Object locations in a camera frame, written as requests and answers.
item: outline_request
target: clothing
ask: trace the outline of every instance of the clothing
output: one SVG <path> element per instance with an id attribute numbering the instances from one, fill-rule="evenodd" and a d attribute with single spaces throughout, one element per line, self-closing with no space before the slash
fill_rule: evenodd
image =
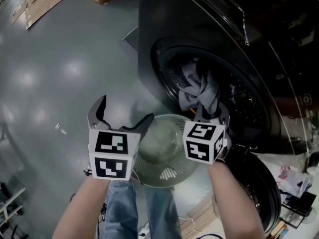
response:
<path id="1" fill-rule="evenodd" d="M 151 239 L 181 239 L 179 219 L 170 189 L 145 186 Z M 137 239 L 138 212 L 131 181 L 113 181 L 107 196 L 106 239 Z"/>
<path id="2" fill-rule="evenodd" d="M 198 73 L 198 61 L 199 59 L 195 58 L 180 67 L 190 86 L 186 88 L 179 86 L 179 105 L 182 111 L 201 105 L 209 115 L 213 115 L 218 107 L 219 86 L 210 70 L 206 77 Z"/>

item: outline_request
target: black appliance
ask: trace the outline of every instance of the black appliance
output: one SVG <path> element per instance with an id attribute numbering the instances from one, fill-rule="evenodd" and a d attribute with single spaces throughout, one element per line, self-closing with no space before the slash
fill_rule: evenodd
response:
<path id="1" fill-rule="evenodd" d="M 221 87 L 233 145 L 245 155 L 308 154 L 319 130 L 318 8 L 319 0 L 140 0 L 139 78 L 181 113 L 176 85 L 187 82 L 176 65 L 200 57 Z"/>

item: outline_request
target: gray cloth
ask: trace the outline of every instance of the gray cloth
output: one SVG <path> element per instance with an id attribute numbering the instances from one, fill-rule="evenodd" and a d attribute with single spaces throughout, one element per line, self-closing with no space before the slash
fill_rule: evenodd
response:
<path id="1" fill-rule="evenodd" d="M 207 77 L 199 76 L 196 70 L 196 60 L 192 60 L 181 66 L 181 70 L 190 87 L 179 86 L 179 105 L 182 111 L 198 107 L 202 104 L 209 115 L 216 112 L 219 99 L 219 87 L 208 71 Z"/>

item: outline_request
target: marker cube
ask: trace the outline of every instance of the marker cube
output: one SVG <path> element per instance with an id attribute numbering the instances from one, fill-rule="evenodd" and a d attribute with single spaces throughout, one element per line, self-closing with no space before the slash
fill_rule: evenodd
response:
<path id="1" fill-rule="evenodd" d="M 89 155 L 93 178 L 128 181 L 141 135 L 90 129 Z"/>
<path id="2" fill-rule="evenodd" d="M 225 126 L 186 121 L 183 143 L 187 159 L 212 164 L 227 145 Z"/>

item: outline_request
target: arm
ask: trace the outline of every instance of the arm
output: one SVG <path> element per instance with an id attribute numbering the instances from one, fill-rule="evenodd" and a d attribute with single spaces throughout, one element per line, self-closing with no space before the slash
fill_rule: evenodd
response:
<path id="1" fill-rule="evenodd" d="M 228 167 L 215 162 L 208 172 L 227 239 L 264 239 L 264 229 L 254 203 Z"/>
<path id="2" fill-rule="evenodd" d="M 89 176 L 59 221 L 54 239 L 92 239 L 110 181 Z"/>

